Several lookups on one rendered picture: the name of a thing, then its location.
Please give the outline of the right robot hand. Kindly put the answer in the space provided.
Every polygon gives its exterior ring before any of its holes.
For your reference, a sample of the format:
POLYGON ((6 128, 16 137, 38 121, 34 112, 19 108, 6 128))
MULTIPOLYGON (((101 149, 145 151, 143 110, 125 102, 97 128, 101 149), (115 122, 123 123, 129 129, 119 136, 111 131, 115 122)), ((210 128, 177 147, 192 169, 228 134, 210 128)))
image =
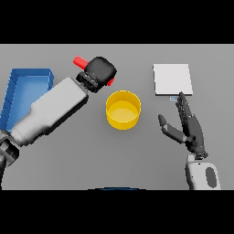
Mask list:
POLYGON ((176 129, 169 124, 162 114, 158 115, 162 133, 179 144, 185 144, 187 150, 195 155, 197 160, 208 157, 205 149, 204 135, 200 122, 190 110, 185 94, 180 91, 175 106, 178 110, 182 130, 176 129))

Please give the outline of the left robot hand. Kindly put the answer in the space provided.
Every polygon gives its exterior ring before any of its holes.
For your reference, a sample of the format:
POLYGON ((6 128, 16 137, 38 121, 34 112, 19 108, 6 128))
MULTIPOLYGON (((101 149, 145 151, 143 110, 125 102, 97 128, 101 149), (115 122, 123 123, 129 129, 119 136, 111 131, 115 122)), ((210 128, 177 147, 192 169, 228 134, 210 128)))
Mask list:
POLYGON ((114 79, 116 73, 117 69, 106 58, 95 57, 88 61, 87 67, 81 70, 76 80, 97 93, 109 80, 114 79))

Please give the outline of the yellow bowl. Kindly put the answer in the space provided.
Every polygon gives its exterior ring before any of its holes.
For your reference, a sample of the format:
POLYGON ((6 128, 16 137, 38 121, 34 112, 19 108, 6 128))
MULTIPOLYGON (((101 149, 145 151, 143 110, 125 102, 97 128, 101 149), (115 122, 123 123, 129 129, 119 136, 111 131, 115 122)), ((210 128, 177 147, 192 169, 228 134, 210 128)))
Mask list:
POLYGON ((106 119, 117 130, 130 130, 139 121, 141 101, 131 91, 118 90, 106 100, 106 119))

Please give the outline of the pale square measuring scale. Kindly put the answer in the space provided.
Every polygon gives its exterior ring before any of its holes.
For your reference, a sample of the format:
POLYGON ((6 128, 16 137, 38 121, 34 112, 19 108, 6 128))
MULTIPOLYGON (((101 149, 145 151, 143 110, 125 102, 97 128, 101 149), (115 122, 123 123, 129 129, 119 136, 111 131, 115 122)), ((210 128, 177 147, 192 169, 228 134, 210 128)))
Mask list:
POLYGON ((193 95, 190 71, 187 64, 154 64, 154 92, 156 96, 178 96, 183 92, 193 95))

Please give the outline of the blue tray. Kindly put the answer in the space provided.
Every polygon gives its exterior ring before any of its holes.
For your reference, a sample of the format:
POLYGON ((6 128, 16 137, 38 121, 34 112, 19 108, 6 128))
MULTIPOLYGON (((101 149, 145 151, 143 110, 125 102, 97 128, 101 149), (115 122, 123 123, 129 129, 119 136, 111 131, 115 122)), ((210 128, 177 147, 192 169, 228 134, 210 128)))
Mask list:
POLYGON ((53 88, 51 69, 11 69, 0 112, 0 130, 13 126, 29 113, 31 104, 53 88))

